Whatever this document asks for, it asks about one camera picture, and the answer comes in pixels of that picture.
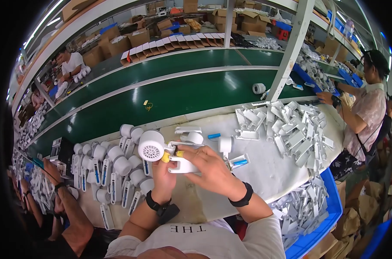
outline woman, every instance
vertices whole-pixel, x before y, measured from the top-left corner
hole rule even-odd
[[[206,190],[222,194],[237,207],[248,228],[241,241],[224,221],[202,224],[172,223],[158,225],[156,211],[141,203],[125,223],[118,238],[108,246],[106,258],[123,259],[219,259],[285,258],[279,219],[249,184],[234,177],[211,148],[193,149],[179,145],[177,156],[193,163],[201,176],[185,176]],[[168,153],[153,163],[154,189],[147,194],[159,205],[170,201],[176,185],[175,167]]]
[[[379,50],[363,53],[363,67],[367,85],[355,88],[338,83],[337,87],[356,97],[353,107],[341,105],[341,101],[329,92],[317,93],[322,103],[333,105],[344,122],[344,151],[330,165],[335,180],[356,170],[365,161],[365,154],[358,138],[366,150],[370,150],[382,125],[385,112],[385,92],[383,79],[389,75],[389,65]]]

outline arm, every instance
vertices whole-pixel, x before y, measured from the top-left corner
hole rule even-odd
[[[53,217],[53,225],[52,225],[52,234],[48,238],[50,241],[54,241],[58,238],[58,236],[62,233],[63,226],[60,219]]]
[[[342,90],[342,91],[344,91],[346,93],[349,93],[351,95],[354,95],[354,96],[359,96],[360,95],[360,89],[359,88],[355,88],[355,87],[353,87],[351,85],[346,85],[346,84],[343,84],[343,83],[339,82],[337,87],[340,90]]]
[[[193,149],[186,145],[179,145],[178,148],[182,152],[178,152],[177,156],[189,160],[202,173],[201,177],[193,173],[185,174],[190,181],[208,191],[222,194],[231,201],[240,201],[245,196],[245,185],[230,173],[222,158],[211,148],[203,146]],[[248,205],[236,209],[248,223],[273,214],[271,208],[256,193],[252,194]]]
[[[169,173],[167,169],[169,167],[175,168],[176,165],[171,161],[167,163],[157,161],[152,163],[152,167],[155,187],[151,192],[151,197],[158,204],[165,204],[171,199],[173,188],[176,185],[176,175]],[[144,241],[159,226],[158,219],[156,211],[152,210],[144,201],[131,214],[118,237],[129,235]]]
[[[55,186],[62,182],[60,173],[56,166],[52,164],[48,159],[43,159],[43,165],[45,170],[50,174],[43,173],[48,177],[52,184]],[[84,251],[86,244],[92,236],[94,227],[88,220],[87,216],[76,202],[74,196],[68,191],[66,187],[58,189],[59,198],[62,200],[62,204],[65,208],[65,212],[71,225],[62,233],[69,246],[79,257]]]
[[[23,193],[26,193],[29,190],[29,185],[27,184],[27,181],[25,179],[21,179],[20,185],[22,187]],[[36,204],[36,201],[33,199],[31,193],[27,194],[26,202],[27,202],[27,207],[31,208],[31,210],[33,211],[33,215],[35,216],[35,219],[38,222],[39,227],[42,227],[43,225],[42,212],[40,211],[38,205]]]

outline hand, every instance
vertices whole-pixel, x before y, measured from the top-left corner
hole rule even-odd
[[[164,204],[172,197],[172,191],[176,186],[176,174],[168,172],[168,168],[176,168],[177,163],[162,160],[152,163],[154,189],[151,192],[152,199],[158,204]]]
[[[194,173],[184,174],[190,181],[203,189],[222,194],[232,201],[239,201],[245,196],[245,184],[230,173],[222,158],[210,147],[193,149],[188,145],[179,145],[178,148],[184,151],[178,155],[190,161],[202,173],[201,177]]]
[[[43,158],[43,168],[44,170],[42,170],[42,173],[49,179],[49,181],[53,185],[57,185],[58,183],[63,182],[58,168],[56,168],[56,165],[51,163],[49,159]]]
[[[55,195],[55,208],[54,211],[56,214],[59,214],[65,210],[64,204],[62,200],[59,198],[59,195]]]
[[[319,92],[316,93],[318,99],[320,99],[320,102],[328,105],[333,105],[333,100],[331,99],[331,96],[333,96],[332,93],[330,92]]]
[[[22,188],[22,193],[24,194],[29,190],[29,184],[24,178],[20,180],[20,187]]]

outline white t-shirt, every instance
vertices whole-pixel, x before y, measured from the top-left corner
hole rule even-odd
[[[68,63],[66,62],[62,63],[62,74],[65,75],[69,72],[74,71],[76,67],[79,65],[81,65],[81,70],[83,70],[86,67],[84,64],[84,60],[82,59],[82,55],[79,54],[79,52],[71,53],[71,57],[69,58]]]
[[[248,224],[244,240],[225,227],[168,223],[158,227],[145,241],[122,236],[110,243],[105,257],[138,256],[153,248],[172,246],[185,254],[209,259],[285,258],[279,219],[272,215]]]

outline shelf post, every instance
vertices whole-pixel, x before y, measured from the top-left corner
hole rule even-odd
[[[296,19],[288,39],[287,48],[272,82],[269,94],[265,99],[266,101],[276,101],[287,82],[306,37],[310,18],[313,15],[314,2],[315,0],[299,0],[298,2]]]
[[[225,49],[229,48],[230,45],[230,32],[232,30],[232,15],[233,7],[235,6],[235,0],[226,1],[226,24],[225,24]]]

